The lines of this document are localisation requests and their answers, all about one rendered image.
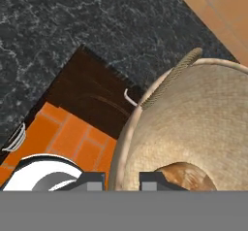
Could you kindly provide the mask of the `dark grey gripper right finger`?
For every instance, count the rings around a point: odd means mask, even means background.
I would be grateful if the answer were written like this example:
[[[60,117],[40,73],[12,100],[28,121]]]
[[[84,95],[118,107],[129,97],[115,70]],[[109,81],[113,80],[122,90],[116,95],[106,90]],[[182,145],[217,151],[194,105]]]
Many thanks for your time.
[[[168,182],[161,172],[140,172],[139,173],[140,191],[171,191],[183,190],[183,187]]]

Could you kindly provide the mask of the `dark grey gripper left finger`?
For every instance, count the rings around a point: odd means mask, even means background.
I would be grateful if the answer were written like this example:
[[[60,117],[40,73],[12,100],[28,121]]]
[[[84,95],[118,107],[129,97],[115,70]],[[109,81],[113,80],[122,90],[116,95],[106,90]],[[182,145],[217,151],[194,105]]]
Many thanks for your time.
[[[104,191],[105,174],[101,172],[84,172],[80,177],[62,188],[60,191]]]

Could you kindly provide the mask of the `brown crusty bread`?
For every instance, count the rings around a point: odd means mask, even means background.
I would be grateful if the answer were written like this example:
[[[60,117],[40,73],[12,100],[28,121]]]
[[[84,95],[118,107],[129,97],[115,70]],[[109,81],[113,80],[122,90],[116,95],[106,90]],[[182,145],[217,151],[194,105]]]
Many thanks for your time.
[[[157,169],[168,182],[190,191],[215,191],[216,186],[201,168],[186,162],[176,162]]]

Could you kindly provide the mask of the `beige woven basket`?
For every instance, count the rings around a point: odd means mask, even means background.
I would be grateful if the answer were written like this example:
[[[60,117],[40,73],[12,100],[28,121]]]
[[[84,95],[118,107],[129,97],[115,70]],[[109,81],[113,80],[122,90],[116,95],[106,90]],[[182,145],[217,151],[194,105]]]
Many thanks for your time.
[[[135,191],[140,172],[191,163],[216,190],[248,190],[248,67],[193,49],[152,84],[116,143],[111,190]]]

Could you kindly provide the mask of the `dark wood cabinet door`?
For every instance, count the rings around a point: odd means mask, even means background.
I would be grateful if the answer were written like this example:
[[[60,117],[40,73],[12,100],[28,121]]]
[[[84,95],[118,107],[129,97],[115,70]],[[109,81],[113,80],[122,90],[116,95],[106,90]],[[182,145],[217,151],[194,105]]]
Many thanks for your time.
[[[51,84],[47,101],[117,139],[143,89],[85,46],[80,46]]]

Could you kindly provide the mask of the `white and black round object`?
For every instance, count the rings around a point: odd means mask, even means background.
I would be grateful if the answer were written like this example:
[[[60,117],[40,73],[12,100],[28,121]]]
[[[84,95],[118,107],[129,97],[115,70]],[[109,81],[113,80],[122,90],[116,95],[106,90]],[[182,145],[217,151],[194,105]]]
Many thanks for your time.
[[[60,155],[38,153],[22,158],[0,186],[1,191],[55,191],[81,176],[72,160]]]

